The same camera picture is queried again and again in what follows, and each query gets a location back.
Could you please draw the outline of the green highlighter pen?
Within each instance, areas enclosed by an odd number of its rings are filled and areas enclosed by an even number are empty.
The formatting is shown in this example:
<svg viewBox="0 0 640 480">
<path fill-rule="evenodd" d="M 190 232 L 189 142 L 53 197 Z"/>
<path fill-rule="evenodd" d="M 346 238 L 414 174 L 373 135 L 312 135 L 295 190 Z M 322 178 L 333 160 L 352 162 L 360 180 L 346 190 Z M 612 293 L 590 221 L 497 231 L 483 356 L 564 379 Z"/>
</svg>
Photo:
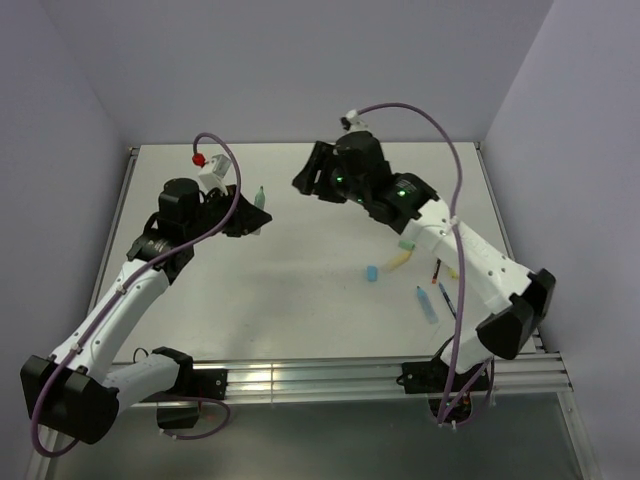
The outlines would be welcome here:
<svg viewBox="0 0 640 480">
<path fill-rule="evenodd" d="M 259 209 L 263 209 L 265 207 L 265 204 L 266 195 L 264 192 L 264 187 L 260 186 L 254 198 L 254 205 Z"/>
</svg>

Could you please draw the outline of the yellow highlighter pen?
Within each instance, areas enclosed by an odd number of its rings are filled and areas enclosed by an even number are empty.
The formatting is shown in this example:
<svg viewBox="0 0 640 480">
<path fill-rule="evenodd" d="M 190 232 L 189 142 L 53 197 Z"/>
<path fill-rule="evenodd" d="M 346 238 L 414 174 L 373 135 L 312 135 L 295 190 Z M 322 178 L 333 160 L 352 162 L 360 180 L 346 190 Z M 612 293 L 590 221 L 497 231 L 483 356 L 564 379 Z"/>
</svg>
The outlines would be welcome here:
<svg viewBox="0 0 640 480">
<path fill-rule="evenodd" d="M 399 267 L 401 267 L 402 265 L 404 265 L 405 263 L 407 263 L 411 259 L 411 257 L 412 257 L 411 251 L 402 251 L 397 255 L 395 255 L 394 257 L 392 257 L 389 261 L 387 261 L 383 265 L 382 270 L 385 273 L 392 272 L 398 269 Z"/>
</svg>

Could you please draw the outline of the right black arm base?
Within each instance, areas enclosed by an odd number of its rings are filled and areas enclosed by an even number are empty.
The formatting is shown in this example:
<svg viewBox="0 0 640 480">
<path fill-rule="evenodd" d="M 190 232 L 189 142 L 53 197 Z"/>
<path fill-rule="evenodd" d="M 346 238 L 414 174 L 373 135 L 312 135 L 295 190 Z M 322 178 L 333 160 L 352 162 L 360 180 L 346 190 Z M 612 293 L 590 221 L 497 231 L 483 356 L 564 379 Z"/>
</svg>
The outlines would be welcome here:
<svg viewBox="0 0 640 480">
<path fill-rule="evenodd" d="M 489 374 L 481 368 L 482 365 L 477 364 L 466 373 L 454 373 L 450 391 L 486 391 L 489 388 Z M 439 358 L 404 362 L 396 384 L 406 394 L 441 394 L 445 391 L 448 374 L 449 367 Z"/>
</svg>

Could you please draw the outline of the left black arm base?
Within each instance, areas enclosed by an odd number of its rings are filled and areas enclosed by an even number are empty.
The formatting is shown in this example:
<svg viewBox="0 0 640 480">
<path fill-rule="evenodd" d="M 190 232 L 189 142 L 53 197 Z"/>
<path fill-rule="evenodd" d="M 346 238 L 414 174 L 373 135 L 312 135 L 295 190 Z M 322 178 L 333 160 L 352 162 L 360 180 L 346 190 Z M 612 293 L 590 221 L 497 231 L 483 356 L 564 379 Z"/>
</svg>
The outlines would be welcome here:
<svg viewBox="0 0 640 480">
<path fill-rule="evenodd" d="M 230 407 L 224 402 L 227 377 L 226 369 L 195 370 L 186 384 L 157 394 L 155 399 L 159 402 L 184 403 L 177 407 L 158 407 L 157 426 L 165 434 L 182 440 L 205 438 L 224 429 L 231 418 Z M 204 404 L 215 405 L 224 412 L 216 427 L 199 434 L 179 434 L 178 430 L 193 429 L 199 420 L 205 419 Z"/>
</svg>

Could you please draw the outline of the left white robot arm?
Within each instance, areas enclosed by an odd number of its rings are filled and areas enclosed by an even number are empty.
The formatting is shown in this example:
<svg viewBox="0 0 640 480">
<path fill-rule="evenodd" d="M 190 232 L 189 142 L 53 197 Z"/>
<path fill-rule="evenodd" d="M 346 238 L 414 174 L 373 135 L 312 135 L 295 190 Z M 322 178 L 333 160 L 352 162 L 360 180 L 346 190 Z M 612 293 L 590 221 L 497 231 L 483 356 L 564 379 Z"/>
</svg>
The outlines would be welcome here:
<svg viewBox="0 0 640 480">
<path fill-rule="evenodd" d="M 105 296 L 48 357 L 31 356 L 21 368 L 35 450 L 48 458 L 58 455 L 41 444 L 42 426 L 70 437 L 73 444 L 94 444 L 119 414 L 147 399 L 222 404 L 227 372 L 197 371 L 193 358 L 178 350 L 157 347 L 121 369 L 112 363 L 148 308 L 193 259 L 195 244 L 217 233 L 249 235 L 271 219 L 237 185 L 203 193 L 188 178 L 166 182 L 157 211 Z"/>
</svg>

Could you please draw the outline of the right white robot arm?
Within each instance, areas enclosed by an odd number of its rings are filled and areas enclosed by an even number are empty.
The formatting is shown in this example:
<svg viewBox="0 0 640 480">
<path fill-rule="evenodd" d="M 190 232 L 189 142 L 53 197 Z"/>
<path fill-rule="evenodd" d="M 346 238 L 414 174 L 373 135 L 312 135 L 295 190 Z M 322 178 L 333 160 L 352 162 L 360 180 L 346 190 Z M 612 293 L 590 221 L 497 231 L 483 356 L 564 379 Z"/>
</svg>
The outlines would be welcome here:
<svg viewBox="0 0 640 480">
<path fill-rule="evenodd" d="M 491 357 L 514 359 L 546 316 L 555 277 L 503 255 L 417 175 L 393 172 L 371 133 L 316 142 L 292 185 L 322 201 L 358 203 L 372 219 L 454 268 L 482 300 L 487 317 L 464 315 L 459 340 L 449 342 L 433 365 L 441 388 L 457 388 L 469 370 Z"/>
</svg>

